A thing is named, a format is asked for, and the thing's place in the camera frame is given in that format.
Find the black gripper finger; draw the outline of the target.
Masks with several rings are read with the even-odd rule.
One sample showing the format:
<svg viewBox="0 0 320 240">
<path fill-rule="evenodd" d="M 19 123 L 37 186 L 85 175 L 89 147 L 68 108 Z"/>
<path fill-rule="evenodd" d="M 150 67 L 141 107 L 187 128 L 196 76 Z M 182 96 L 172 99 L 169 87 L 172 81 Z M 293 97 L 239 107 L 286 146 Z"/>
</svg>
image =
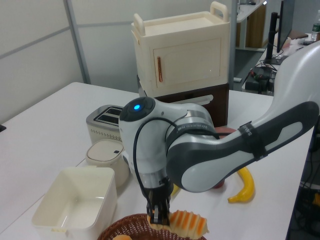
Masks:
<svg viewBox="0 0 320 240">
<path fill-rule="evenodd" d="M 151 223 L 156 225 L 169 225 L 171 197 L 160 197 L 151 200 Z"/>
<path fill-rule="evenodd" d="M 147 215 L 151 217 L 153 213 L 153 207 L 152 207 L 152 202 L 148 195 L 146 196 L 146 200 L 147 200 L 147 205 L 146 205 Z"/>
</svg>

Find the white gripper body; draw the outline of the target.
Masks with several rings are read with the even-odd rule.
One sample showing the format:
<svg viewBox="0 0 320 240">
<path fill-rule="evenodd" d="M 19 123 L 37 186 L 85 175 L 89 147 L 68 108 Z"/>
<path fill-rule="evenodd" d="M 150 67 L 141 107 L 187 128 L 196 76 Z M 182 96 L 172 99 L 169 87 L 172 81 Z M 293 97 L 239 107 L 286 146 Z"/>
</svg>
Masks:
<svg viewBox="0 0 320 240">
<path fill-rule="evenodd" d="M 142 194 L 149 200 L 170 198 L 174 189 L 173 182 L 161 172 L 142 175 Z"/>
</svg>

